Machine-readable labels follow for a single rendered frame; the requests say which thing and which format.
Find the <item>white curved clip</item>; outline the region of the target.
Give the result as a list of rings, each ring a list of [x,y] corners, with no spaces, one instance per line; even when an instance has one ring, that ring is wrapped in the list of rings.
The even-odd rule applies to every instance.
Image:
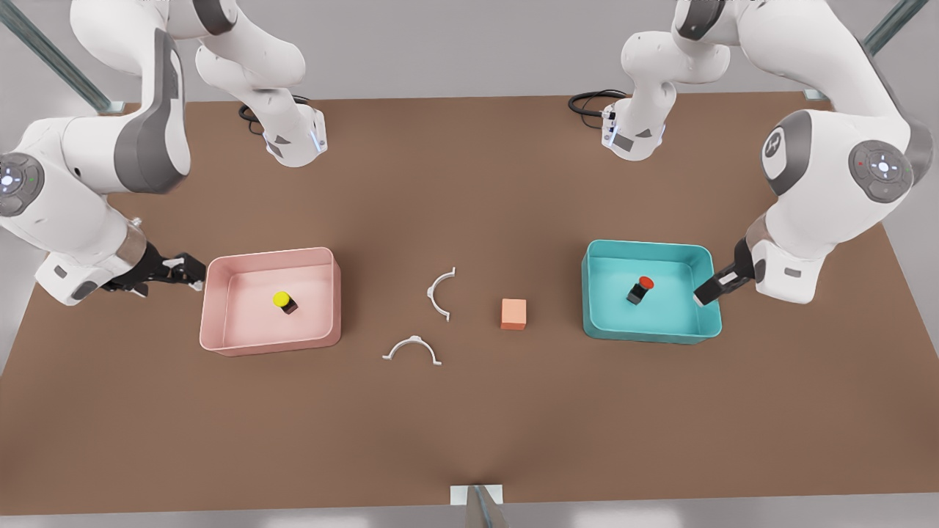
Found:
[[[439,287],[440,284],[442,284],[443,281],[445,281],[446,279],[453,278],[455,276],[456,276],[456,267],[452,267],[450,271],[448,271],[448,273],[440,274],[433,281],[433,283],[429,285],[429,287],[427,287],[427,291],[426,291],[426,296],[431,301],[433,308],[437,311],[437,313],[439,313],[440,315],[443,315],[444,320],[446,320],[447,322],[450,321],[450,312],[440,307],[440,305],[437,303],[436,289]]]
[[[411,344],[421,345],[423,348],[425,348],[430,353],[432,365],[442,365],[442,361],[436,357],[436,351],[434,351],[431,345],[423,340],[422,337],[419,337],[419,335],[412,335],[409,338],[399,341],[390,349],[387,354],[383,355],[382,358],[390,361],[395,358],[397,351],[401,350],[403,347],[406,347],[406,345]]]

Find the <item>pink storage box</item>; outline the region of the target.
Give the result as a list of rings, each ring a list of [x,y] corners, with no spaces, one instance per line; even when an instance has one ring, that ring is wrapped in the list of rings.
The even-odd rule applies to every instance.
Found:
[[[286,315],[273,294],[291,294]],[[336,344],[342,329],[341,268],[329,248],[225,255],[208,265],[199,343],[224,356]]]

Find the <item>blue storage box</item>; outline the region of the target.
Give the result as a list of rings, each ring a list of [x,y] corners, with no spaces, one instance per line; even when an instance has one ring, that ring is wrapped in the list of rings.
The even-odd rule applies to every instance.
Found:
[[[581,263],[582,324],[596,339],[693,345],[723,330],[719,304],[698,305],[695,287],[715,272],[701,245],[591,241]],[[654,281],[640,304],[627,301],[638,277]]]

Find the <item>silver frame post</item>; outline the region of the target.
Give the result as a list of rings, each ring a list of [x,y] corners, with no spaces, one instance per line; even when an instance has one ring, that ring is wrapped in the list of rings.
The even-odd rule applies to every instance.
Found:
[[[502,484],[451,485],[450,504],[465,507],[464,528],[510,528]]]
[[[903,101],[939,83],[939,0],[826,0]]]
[[[123,101],[113,101],[95,86],[63,54],[44,33],[42,33],[26,14],[16,7],[12,0],[0,0],[0,23],[14,34],[32,53],[43,60],[46,66],[71,90],[88,103],[98,114],[117,116],[125,110]]]

